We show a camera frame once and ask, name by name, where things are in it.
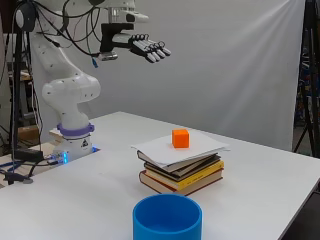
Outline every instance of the blue container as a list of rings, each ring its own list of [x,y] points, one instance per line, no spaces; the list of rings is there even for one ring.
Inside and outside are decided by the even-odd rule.
[[[133,210],[133,240],[201,240],[200,206],[182,195],[158,194]]]

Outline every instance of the black cable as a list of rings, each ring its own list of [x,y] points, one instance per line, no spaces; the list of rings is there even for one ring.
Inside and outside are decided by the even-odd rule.
[[[65,38],[65,39],[69,40],[70,42],[72,42],[73,45],[74,45],[79,51],[81,51],[83,54],[88,55],[88,56],[91,56],[91,57],[97,57],[97,56],[99,56],[100,53],[90,54],[90,53],[86,52],[85,50],[83,50],[81,47],[78,46],[78,44],[77,44],[75,41],[73,41],[73,39],[72,39],[72,37],[71,37],[71,35],[70,35],[70,33],[69,33],[68,28],[65,28],[65,31],[66,31],[66,33],[67,33],[67,35],[68,35],[68,36],[65,36],[65,35],[63,34],[63,32],[60,31],[60,29],[58,29],[56,26],[54,26],[54,24],[52,24],[52,23],[49,21],[49,19],[44,15],[44,13],[40,10],[40,8],[37,8],[37,10],[41,13],[41,15],[44,17],[44,19],[50,24],[50,26],[51,26],[53,29],[55,29],[55,30],[60,34],[59,36],[62,36],[63,38]],[[38,19],[38,21],[39,21],[39,25],[40,25],[40,28],[41,28],[41,31],[42,31],[42,34],[44,35],[44,37],[45,37],[49,42],[53,43],[53,44],[56,45],[57,47],[60,47],[60,44],[54,42],[53,40],[51,40],[50,38],[48,38],[48,37],[45,36],[46,33],[45,33],[45,32],[43,31],[43,29],[42,29],[42,26],[41,26],[41,24],[40,24],[40,20]]]
[[[66,7],[67,7],[67,4],[68,4],[69,2],[70,2],[70,0],[65,1],[65,3],[63,4],[63,8],[62,8],[63,22],[64,22],[64,23],[66,22],[66,19],[67,19]],[[78,46],[78,44],[77,44],[75,41],[73,41],[73,39],[72,39],[72,37],[71,37],[71,35],[70,35],[70,32],[69,32],[69,30],[68,30],[67,27],[65,28],[65,31],[66,31],[66,33],[67,33],[67,35],[68,35],[68,37],[69,37],[69,40],[70,40],[70,41],[73,43],[73,45],[74,45],[76,48],[78,48],[78,50],[80,50],[82,53],[84,53],[84,54],[86,54],[86,55],[88,55],[88,56],[91,56],[91,57],[97,57],[97,56],[99,56],[100,53],[90,54],[90,53],[84,51],[81,47]]]
[[[86,35],[88,35],[88,25],[89,25],[89,17],[90,17],[90,14],[88,14],[87,20],[86,20]],[[88,37],[86,38],[86,42],[87,42],[88,51],[89,51],[89,53],[91,54],[91,49],[90,49],[90,44],[89,44],[89,38],[88,38]]]
[[[4,70],[6,69],[6,64],[7,64],[6,59],[7,59],[7,53],[8,53],[9,39],[10,39],[10,34],[8,33],[7,38],[6,38],[5,50],[4,50],[4,58],[3,58],[3,67],[2,67],[1,78],[0,78],[0,86],[2,84]]]
[[[74,42],[82,42],[83,40],[88,39],[88,37],[89,37],[92,33],[94,33],[94,30],[96,29],[97,24],[98,24],[99,17],[100,17],[100,9],[99,9],[99,12],[98,12],[98,15],[97,15],[97,18],[96,18],[96,22],[95,22],[94,26],[92,27],[91,31],[90,31],[89,33],[88,33],[88,31],[86,31],[86,36],[84,36],[83,38],[81,38],[81,39],[79,39],[79,40],[74,40],[74,39],[72,39],[72,40],[73,40]]]
[[[28,177],[30,178],[30,177],[32,177],[33,171],[34,171],[34,169],[35,169],[36,167],[53,166],[53,165],[59,164],[58,161],[55,161],[55,162],[52,162],[52,163],[39,165],[39,163],[41,163],[41,162],[44,161],[44,160],[45,160],[45,159],[43,159],[43,160],[41,160],[41,161],[38,161],[38,162],[36,162],[35,164],[27,164],[27,163],[25,163],[25,164],[21,164],[21,165],[32,166],[32,168],[30,169],[29,174],[28,174]]]
[[[56,15],[58,17],[63,17],[63,15],[60,15],[56,12],[51,11],[50,9],[48,9],[47,7],[45,7],[44,5],[42,5],[41,3],[37,2],[37,1],[33,1],[35,4],[39,5],[40,7],[42,7],[43,9],[47,10],[48,12],[50,12],[53,15]],[[83,17],[85,15],[87,15],[90,11],[92,11],[92,9],[94,9],[95,7],[92,7],[90,10],[88,10],[85,13],[82,13],[80,15],[75,15],[75,16],[66,16],[66,18],[79,18],[79,17]]]
[[[84,16],[82,16],[81,18],[79,18],[79,20],[77,21],[76,25],[74,25],[74,29],[73,29],[73,39],[76,37],[76,31],[77,31],[77,27],[79,25],[79,23],[81,22],[81,20],[83,19]]]
[[[98,22],[99,15],[100,15],[100,8],[98,8],[98,9],[99,9],[99,11],[98,11],[98,14],[97,14],[96,24],[97,24],[97,22]],[[96,27],[93,27],[93,26],[94,26],[94,24],[93,24],[93,11],[90,13],[90,18],[91,18],[91,29],[93,29],[93,34],[94,34],[95,38],[96,38],[99,42],[101,42],[101,39],[99,39],[98,36],[97,36],[97,34],[96,34],[96,31],[95,31],[95,28],[96,28]]]

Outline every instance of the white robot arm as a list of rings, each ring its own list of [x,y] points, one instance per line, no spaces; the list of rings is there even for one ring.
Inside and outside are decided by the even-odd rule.
[[[33,50],[45,69],[48,82],[44,85],[44,100],[58,113],[61,123],[58,129],[64,137],[55,149],[55,154],[71,161],[92,152],[90,133],[94,126],[88,117],[78,110],[78,104],[88,102],[100,95],[98,80],[77,68],[68,59],[57,36],[73,42],[82,52],[102,61],[115,60],[115,48],[126,48],[144,57],[151,63],[159,62],[171,55],[163,42],[149,40],[148,34],[130,35],[122,33],[133,30],[134,24],[146,22],[148,17],[135,11],[134,0],[73,0],[73,5],[108,9],[108,23],[101,25],[102,39],[99,53],[86,52],[73,41],[68,31],[70,18],[66,7],[70,0],[22,1],[16,10],[18,26],[32,32]]]

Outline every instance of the white backdrop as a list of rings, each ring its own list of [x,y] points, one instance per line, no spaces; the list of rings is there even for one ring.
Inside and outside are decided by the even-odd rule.
[[[83,104],[83,111],[91,118],[125,111],[291,149],[303,0],[137,0],[136,5],[151,18],[137,25],[136,33],[163,40],[173,55],[149,64],[119,50],[117,61],[94,69],[90,58],[68,49],[70,59],[102,86],[101,96]],[[98,42],[91,42],[97,50]],[[46,77],[35,57],[33,66],[41,93]],[[42,101],[41,107],[48,131],[56,117]]]

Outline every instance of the white paper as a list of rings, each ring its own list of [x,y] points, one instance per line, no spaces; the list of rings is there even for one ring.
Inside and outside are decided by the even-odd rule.
[[[228,146],[196,130],[190,130],[189,135],[189,148],[174,148],[171,135],[132,147],[144,153],[152,161],[165,166],[194,157],[210,155]]]

